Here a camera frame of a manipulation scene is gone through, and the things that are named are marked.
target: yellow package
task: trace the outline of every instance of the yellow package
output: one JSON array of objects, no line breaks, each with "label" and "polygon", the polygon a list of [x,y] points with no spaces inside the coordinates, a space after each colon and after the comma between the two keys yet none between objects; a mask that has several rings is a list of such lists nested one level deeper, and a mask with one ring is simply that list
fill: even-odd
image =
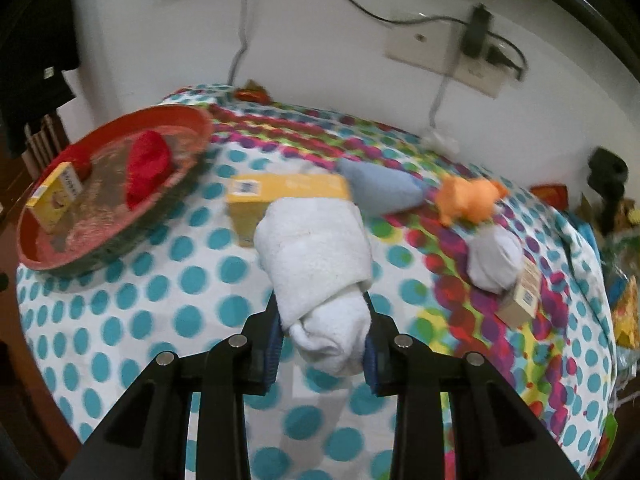
[{"label": "yellow package", "polygon": [[73,164],[62,162],[38,186],[26,206],[40,226],[50,233],[81,191],[82,184]]},{"label": "yellow package", "polygon": [[237,175],[229,186],[226,203],[242,247],[254,246],[255,228],[271,202],[283,197],[351,200],[351,193],[347,181],[335,174]]}]

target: colorful bedsheet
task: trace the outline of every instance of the colorful bedsheet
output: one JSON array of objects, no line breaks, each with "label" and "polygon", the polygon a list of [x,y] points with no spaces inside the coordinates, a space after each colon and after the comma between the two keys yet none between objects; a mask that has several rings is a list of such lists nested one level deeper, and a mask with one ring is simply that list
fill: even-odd
[{"label": "colorful bedsheet", "polygon": [[[470,164],[420,154],[417,138],[384,124],[283,104],[236,102],[227,86],[181,89],[164,103],[209,107],[216,134],[198,186],[161,219],[148,240],[109,267],[73,280],[18,268],[25,336],[47,386],[85,440],[147,362],[171,349],[201,352],[264,308],[271,292],[254,250],[238,247],[225,211],[233,174],[295,167],[331,169],[338,156],[409,171],[438,188],[445,172],[490,176]],[[469,285],[466,240],[434,206],[365,218],[374,256],[370,290],[389,314],[435,351],[486,355],[583,474],[598,445],[615,378],[615,350],[599,264],[552,208],[511,191],[495,221],[516,233],[543,271],[538,315],[520,331],[495,316],[497,297]],[[194,478],[198,397],[187,446]],[[370,394],[364,378],[334,378],[309,367],[286,340],[278,379],[266,397],[246,397],[252,475],[383,479],[388,473],[395,402]],[[446,420],[447,399],[443,396]],[[453,478],[450,429],[447,476]]]}]

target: red cloth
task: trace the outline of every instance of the red cloth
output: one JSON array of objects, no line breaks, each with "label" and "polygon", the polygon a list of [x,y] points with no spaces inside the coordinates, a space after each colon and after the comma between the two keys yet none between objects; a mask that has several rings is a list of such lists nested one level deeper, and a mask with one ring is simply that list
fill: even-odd
[{"label": "red cloth", "polygon": [[158,132],[147,130],[133,143],[127,161],[127,206],[133,210],[172,174],[171,148]]},{"label": "red cloth", "polygon": [[63,162],[71,162],[81,181],[88,179],[89,175],[91,175],[91,155],[87,150],[80,148],[77,144],[72,144],[62,150],[62,153],[54,158],[51,164],[47,166],[47,169],[40,175],[34,189],[37,189],[53,170]]}]

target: wall socket plate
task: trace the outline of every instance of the wall socket plate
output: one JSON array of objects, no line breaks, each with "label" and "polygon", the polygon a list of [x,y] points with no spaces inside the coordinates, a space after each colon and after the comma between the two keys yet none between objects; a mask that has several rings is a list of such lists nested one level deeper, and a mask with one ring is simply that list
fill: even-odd
[{"label": "wall socket plate", "polygon": [[[396,61],[425,68],[438,74],[449,71],[460,48],[463,25],[428,22],[393,27],[386,35],[385,55]],[[453,79],[496,98],[508,75],[505,67],[460,54]]]}]

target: orange toy animal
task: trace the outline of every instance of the orange toy animal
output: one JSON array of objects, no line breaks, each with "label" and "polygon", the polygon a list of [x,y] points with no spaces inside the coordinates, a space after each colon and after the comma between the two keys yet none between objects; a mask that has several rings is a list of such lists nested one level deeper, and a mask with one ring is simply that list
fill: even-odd
[{"label": "orange toy animal", "polygon": [[494,214],[494,204],[509,191],[500,182],[446,175],[436,193],[435,204],[440,211],[440,222],[449,227],[457,218],[479,224]]}]

